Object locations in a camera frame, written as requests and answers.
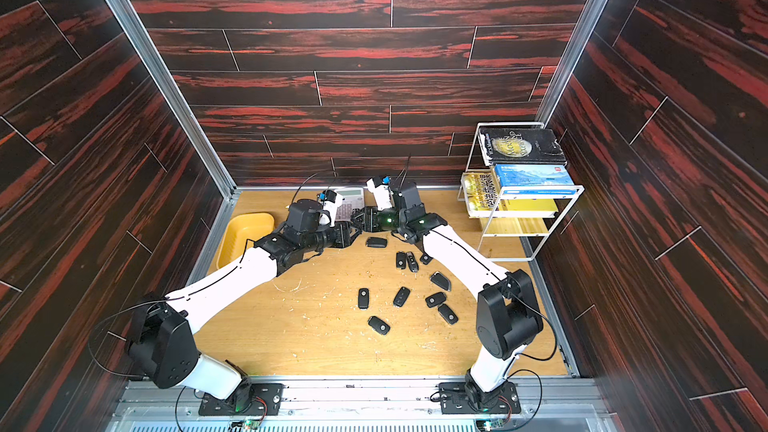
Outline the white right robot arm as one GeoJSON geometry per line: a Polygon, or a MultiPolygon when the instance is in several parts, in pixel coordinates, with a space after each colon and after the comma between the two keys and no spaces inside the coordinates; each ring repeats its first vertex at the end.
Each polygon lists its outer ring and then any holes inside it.
{"type": "Polygon", "coordinates": [[[366,188],[376,205],[353,216],[366,232],[390,232],[446,267],[476,297],[476,332],[482,344],[465,376],[465,390],[480,409],[499,396],[507,372],[543,330],[533,282],[472,248],[436,213],[426,211],[415,183],[397,186],[374,177],[366,188]]]}

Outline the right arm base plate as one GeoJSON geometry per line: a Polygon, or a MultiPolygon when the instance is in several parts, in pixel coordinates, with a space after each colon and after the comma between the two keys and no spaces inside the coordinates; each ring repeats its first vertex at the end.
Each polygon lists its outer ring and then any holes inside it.
{"type": "Polygon", "coordinates": [[[472,381],[441,382],[430,400],[440,405],[444,415],[521,413],[516,387],[509,381],[490,392],[482,391],[472,381]]]}

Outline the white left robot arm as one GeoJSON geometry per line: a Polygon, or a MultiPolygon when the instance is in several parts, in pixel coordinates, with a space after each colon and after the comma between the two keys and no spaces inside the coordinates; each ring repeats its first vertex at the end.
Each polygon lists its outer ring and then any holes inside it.
{"type": "Polygon", "coordinates": [[[245,411],[253,401],[247,374],[202,353],[194,335],[247,292],[327,248],[350,246],[361,233],[361,226],[333,220],[317,201],[292,203],[286,221],[258,240],[248,239],[239,258],[190,286],[140,304],[129,327],[127,354],[160,389],[197,389],[234,413],[245,411]]]}

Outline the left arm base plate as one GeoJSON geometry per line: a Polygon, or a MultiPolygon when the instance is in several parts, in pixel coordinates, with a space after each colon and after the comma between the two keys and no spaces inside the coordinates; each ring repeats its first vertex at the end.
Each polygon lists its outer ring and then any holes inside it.
{"type": "Polygon", "coordinates": [[[276,416],[282,404],[282,383],[249,383],[239,386],[227,399],[203,395],[198,414],[207,416],[276,416]]]}

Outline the black flip car key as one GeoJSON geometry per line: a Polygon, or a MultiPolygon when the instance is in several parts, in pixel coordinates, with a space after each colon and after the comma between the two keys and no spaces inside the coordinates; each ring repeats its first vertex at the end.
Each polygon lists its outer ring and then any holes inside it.
{"type": "Polygon", "coordinates": [[[357,306],[360,310],[366,310],[370,304],[370,292],[368,288],[360,288],[357,295],[357,306]]]}

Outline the black car key front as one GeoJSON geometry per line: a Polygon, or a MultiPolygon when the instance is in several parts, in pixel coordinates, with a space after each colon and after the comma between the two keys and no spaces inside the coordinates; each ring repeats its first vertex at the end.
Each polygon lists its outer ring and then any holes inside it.
{"type": "Polygon", "coordinates": [[[367,324],[378,334],[386,336],[390,330],[391,327],[388,323],[386,323],[383,319],[379,318],[378,316],[370,316],[367,320],[367,324]]]}

